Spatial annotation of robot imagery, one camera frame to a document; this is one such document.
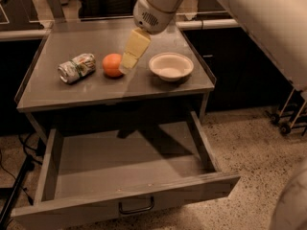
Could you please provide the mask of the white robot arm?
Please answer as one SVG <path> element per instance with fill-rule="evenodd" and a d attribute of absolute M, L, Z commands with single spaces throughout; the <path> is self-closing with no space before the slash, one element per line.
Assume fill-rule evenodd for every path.
<path fill-rule="evenodd" d="M 174 17 L 182 0 L 137 0 L 133 8 L 135 25 L 143 33 L 163 32 Z M 307 76 L 307 0 L 217 0 L 275 66 L 291 80 L 295 90 L 306 92 Z M 136 54 L 136 42 L 129 39 L 123 57 L 132 68 L 146 52 Z M 281 192 L 272 214 L 269 230 L 306 230 L 306 158 L 294 170 Z"/>

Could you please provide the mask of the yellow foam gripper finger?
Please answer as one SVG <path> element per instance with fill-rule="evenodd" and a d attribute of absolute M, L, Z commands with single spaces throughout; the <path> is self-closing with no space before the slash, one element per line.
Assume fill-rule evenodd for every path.
<path fill-rule="evenodd" d="M 151 43 L 150 35 L 140 28 L 131 31 L 128 41 L 122 54 L 119 70 L 126 75 L 137 64 L 138 60 L 148 49 Z"/>

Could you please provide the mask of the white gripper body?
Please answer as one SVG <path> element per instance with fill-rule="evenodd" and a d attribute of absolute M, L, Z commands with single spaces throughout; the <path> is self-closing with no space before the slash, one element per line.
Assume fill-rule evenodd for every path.
<path fill-rule="evenodd" d="M 148 0 L 137 0 L 133 9 L 135 25 L 151 35 L 162 33 L 174 15 L 174 12 L 161 11 L 155 8 Z"/>

